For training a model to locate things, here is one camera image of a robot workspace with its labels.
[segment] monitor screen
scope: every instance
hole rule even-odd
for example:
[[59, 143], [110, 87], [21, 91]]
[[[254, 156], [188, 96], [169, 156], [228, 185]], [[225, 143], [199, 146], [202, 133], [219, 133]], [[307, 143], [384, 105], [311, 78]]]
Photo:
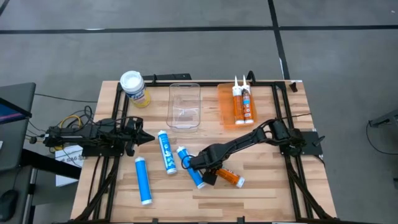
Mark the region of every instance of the monitor screen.
[[0, 124], [19, 121], [31, 116], [29, 112], [0, 98]]

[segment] yellow label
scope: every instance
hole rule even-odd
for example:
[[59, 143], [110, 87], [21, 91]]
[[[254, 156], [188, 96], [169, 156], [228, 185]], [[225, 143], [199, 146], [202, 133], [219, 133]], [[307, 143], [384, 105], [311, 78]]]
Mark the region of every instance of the yellow label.
[[149, 94], [148, 90], [144, 90], [144, 96], [140, 97], [139, 99], [135, 99], [135, 100], [130, 98], [130, 100], [134, 104], [134, 106], [136, 106], [138, 108], [144, 108], [144, 107], [148, 106], [148, 104], [150, 103], [150, 94]]

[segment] yellow cable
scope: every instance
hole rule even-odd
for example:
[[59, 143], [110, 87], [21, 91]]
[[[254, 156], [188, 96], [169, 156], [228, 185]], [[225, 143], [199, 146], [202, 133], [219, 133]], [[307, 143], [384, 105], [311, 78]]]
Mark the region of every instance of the yellow cable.
[[64, 119], [61, 121], [61, 123], [60, 123], [60, 128], [62, 128], [63, 123], [64, 123], [67, 119], [70, 119], [70, 118], [76, 118], [76, 119], [79, 121], [79, 127], [81, 127], [81, 119], [80, 119], [80, 117], [77, 116], [77, 115], [70, 115], [70, 116], [67, 116], [66, 118], [64, 118]]
[[[81, 127], [81, 119], [80, 119], [80, 117], [74, 114], [74, 115], [70, 115], [70, 116], [67, 116], [66, 118], [64, 118], [64, 119], [61, 121], [61, 123], [60, 123], [60, 128], [62, 128], [63, 123], [64, 123], [66, 120], [70, 119], [70, 118], [76, 118], [76, 119], [79, 121], [79, 128]], [[59, 151], [59, 150], [63, 150], [63, 147], [62, 147], [62, 146], [55, 146], [54, 149], [55, 149], [56, 151]]]

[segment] white jar lid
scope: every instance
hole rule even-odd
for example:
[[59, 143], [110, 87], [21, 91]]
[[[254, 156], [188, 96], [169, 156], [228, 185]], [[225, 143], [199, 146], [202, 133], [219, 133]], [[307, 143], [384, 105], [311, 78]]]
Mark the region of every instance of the white jar lid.
[[144, 79], [141, 74], [136, 71], [128, 71], [120, 78], [120, 85], [127, 93], [135, 93], [144, 85]]

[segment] white cap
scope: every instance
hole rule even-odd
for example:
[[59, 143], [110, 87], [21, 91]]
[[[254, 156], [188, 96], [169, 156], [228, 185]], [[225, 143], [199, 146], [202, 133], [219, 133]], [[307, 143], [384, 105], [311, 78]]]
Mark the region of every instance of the white cap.
[[160, 130], [160, 131], [157, 133], [158, 136], [160, 136], [161, 134], [167, 134], [167, 132], [166, 132], [166, 131], [163, 131], [163, 130]]
[[136, 158], [136, 162], [139, 162], [139, 161], [145, 161], [145, 159], [143, 157], [139, 156]]
[[238, 183], [236, 184], [237, 187], [241, 188], [243, 186], [244, 183], [244, 178], [240, 177], [238, 180]]
[[235, 76], [235, 86], [232, 87], [232, 94], [234, 96], [242, 95], [242, 88], [238, 85], [238, 79], [236, 79], [236, 76]]
[[150, 205], [151, 203], [152, 203], [152, 199], [148, 199], [148, 200], [141, 202], [142, 205]]
[[244, 120], [237, 120], [235, 121], [235, 124], [244, 124]]
[[185, 146], [179, 146], [177, 149], [177, 153], [181, 152], [184, 149], [187, 149], [187, 148]]
[[166, 172], [167, 174], [175, 174], [177, 172], [177, 169], [176, 168], [168, 169]]
[[199, 184], [199, 185], [197, 185], [197, 187], [198, 187], [198, 189], [201, 189], [202, 187], [204, 187], [204, 186], [206, 186], [206, 183], [201, 183], [201, 184]]
[[128, 71], [120, 78], [120, 85], [127, 93], [135, 93], [144, 86], [144, 79], [139, 72]]
[[248, 84], [246, 84], [246, 79], [245, 79], [244, 75], [243, 75], [243, 86], [242, 86], [242, 89], [247, 90], [251, 94], [250, 86]]

